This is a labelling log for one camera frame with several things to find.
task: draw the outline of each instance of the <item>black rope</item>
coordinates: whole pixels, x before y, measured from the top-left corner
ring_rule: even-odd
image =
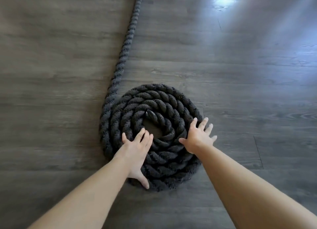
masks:
[[[121,48],[113,78],[105,97],[100,116],[99,131],[103,151],[108,159],[122,146],[122,133],[133,140],[143,127],[143,119],[160,127],[163,136],[154,139],[142,173],[149,180],[150,189],[161,191],[175,188],[191,178],[200,161],[186,151],[178,139],[187,137],[194,117],[202,121],[196,106],[174,87],[164,84],[147,84],[135,87],[117,99],[124,65],[127,61],[137,25],[142,0],[135,0],[128,31]]]

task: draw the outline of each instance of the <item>battle rope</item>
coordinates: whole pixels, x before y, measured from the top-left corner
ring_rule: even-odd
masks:
[[[141,171],[149,180],[150,189],[161,191],[175,188],[189,180],[197,171],[200,161],[195,155],[188,153],[178,139],[187,137],[194,117],[200,123],[202,116],[190,99],[174,87],[164,84],[141,85],[117,99],[141,1],[135,0],[134,3],[128,31],[102,107],[99,130],[104,154],[112,159],[122,145],[123,132],[129,140],[133,140],[143,127],[145,118],[160,127],[163,136],[153,140]]]

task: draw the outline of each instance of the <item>person's left hand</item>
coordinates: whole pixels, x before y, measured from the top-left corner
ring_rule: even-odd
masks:
[[[122,134],[123,146],[114,155],[115,157],[123,157],[130,168],[129,178],[137,179],[143,187],[150,188],[149,182],[141,172],[141,167],[145,157],[152,145],[153,134],[149,134],[144,128],[137,134],[131,142],[126,138],[125,133]]]

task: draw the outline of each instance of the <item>thick braided rope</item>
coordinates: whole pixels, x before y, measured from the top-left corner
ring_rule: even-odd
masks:
[[[163,84],[141,85],[117,99],[118,86],[140,7],[141,0],[135,0],[128,31],[102,107],[99,130],[104,154],[108,159],[112,159],[122,146],[123,132],[129,140],[133,140],[143,127],[143,119],[148,119],[160,127],[163,136],[153,140],[141,171],[149,180],[150,189],[161,191],[175,188],[189,180],[200,165],[197,157],[188,153],[178,139],[187,137],[194,117],[197,117],[200,123],[202,116],[185,95]]]

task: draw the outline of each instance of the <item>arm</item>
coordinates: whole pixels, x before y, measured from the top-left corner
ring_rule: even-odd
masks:
[[[99,229],[127,177],[138,179],[148,189],[149,183],[141,172],[141,166],[153,135],[143,128],[134,141],[129,141],[125,134],[122,141],[123,146],[108,164],[76,187],[29,229]]]
[[[214,185],[236,228],[317,228],[317,217],[299,203],[213,147],[208,119],[196,128],[191,124],[188,139],[180,142],[194,153]]]

